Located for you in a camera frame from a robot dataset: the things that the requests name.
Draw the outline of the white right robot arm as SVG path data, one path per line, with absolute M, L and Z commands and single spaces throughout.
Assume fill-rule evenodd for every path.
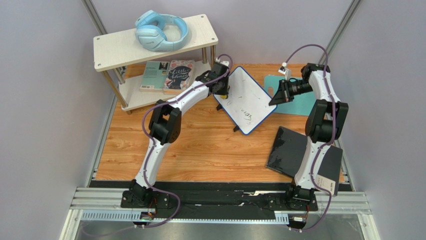
M 285 78 L 279 82 L 270 105 L 289 103 L 296 95 L 309 92 L 316 98 L 305 124 L 306 150 L 285 200 L 288 208 L 298 210 L 312 203 L 315 190 L 328 193 L 330 197 L 334 194 L 333 189 L 321 184 L 318 172 L 327 151 L 341 135 L 349 106 L 337 97 L 327 65 L 307 63 L 301 69 L 302 78 L 294 81 L 290 79 L 291 71 L 286 62 L 278 72 Z

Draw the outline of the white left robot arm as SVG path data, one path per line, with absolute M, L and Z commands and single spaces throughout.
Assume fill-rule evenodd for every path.
M 210 95 L 227 95 L 232 66 L 232 62 L 217 58 L 212 69 L 197 76 L 190 87 L 167 101 L 158 100 L 149 109 L 148 127 L 142 129 L 149 138 L 147 153 L 129 189 L 122 194 L 122 208 L 148 208 L 154 202 L 158 171 L 168 148 L 181 133 L 183 115 Z

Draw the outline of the small blue-framed whiteboard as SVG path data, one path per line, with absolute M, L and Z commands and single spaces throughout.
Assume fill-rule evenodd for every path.
M 224 99 L 220 95 L 214 95 L 214 98 L 237 129 L 244 135 L 249 135 L 277 106 L 269 105 L 271 96 L 242 66 L 232 71 L 228 84 L 228 97 Z

